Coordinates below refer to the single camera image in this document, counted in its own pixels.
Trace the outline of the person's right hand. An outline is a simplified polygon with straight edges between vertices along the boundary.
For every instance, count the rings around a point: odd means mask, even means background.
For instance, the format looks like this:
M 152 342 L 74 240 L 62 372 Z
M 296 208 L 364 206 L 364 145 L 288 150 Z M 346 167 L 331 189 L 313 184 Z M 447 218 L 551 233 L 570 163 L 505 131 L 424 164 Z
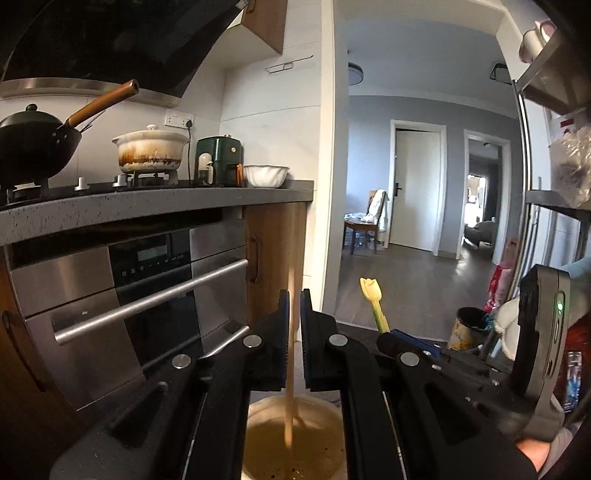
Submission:
M 551 451 L 549 442 L 531 438 L 518 440 L 515 446 L 531 461 L 537 472 L 542 470 Z

